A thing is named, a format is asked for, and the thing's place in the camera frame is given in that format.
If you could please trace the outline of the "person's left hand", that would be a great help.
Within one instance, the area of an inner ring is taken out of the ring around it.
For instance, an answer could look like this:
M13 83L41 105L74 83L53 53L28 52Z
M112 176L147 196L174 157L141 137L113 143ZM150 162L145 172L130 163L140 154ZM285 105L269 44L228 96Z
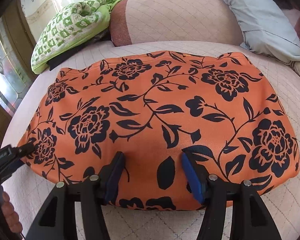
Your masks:
M19 216L15 212L12 203L10 202L9 195L4 191L2 193L2 198L4 200L1 205L2 213L6 219L6 222L13 233L21 233L23 230L23 226L19 221Z

